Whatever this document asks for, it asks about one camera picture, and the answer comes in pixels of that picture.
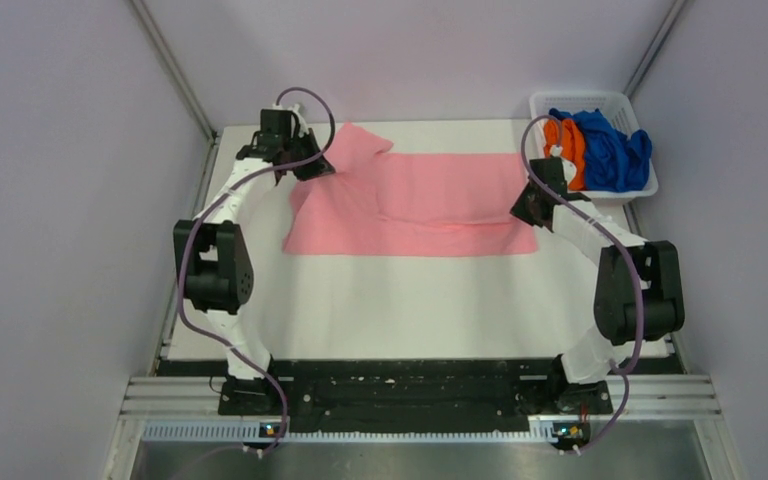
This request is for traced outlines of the pink t shirt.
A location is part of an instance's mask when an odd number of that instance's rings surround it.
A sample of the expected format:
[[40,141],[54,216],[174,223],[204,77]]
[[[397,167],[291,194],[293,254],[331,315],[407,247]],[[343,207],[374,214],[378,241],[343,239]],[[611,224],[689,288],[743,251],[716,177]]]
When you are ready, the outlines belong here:
[[332,174],[289,195],[290,255],[479,257],[537,252],[509,210],[526,185],[516,153],[402,153],[345,124],[325,154]]

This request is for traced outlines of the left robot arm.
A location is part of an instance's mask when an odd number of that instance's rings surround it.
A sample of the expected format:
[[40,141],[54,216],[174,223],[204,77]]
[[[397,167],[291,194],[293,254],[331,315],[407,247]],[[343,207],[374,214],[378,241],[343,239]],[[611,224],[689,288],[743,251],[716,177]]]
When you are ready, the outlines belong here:
[[[274,105],[261,111],[259,128],[212,199],[173,229],[179,316],[188,329],[225,348],[228,381],[257,413],[277,407],[281,388],[268,378],[270,352],[241,319],[255,283],[243,230],[285,175],[306,182],[335,172],[300,105]],[[205,315],[207,327],[186,318],[187,305]]]

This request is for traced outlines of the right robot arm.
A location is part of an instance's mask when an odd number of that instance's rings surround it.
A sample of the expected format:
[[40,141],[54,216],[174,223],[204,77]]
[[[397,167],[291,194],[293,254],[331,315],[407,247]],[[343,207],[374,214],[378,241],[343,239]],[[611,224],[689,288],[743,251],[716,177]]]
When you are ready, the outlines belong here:
[[679,255],[673,243],[636,235],[569,191],[563,159],[528,160],[525,167],[529,180],[511,215],[564,239],[596,267],[594,326],[561,354],[564,374],[546,385],[549,404],[572,412],[586,400],[585,384],[614,370],[630,373],[644,343],[682,329]]

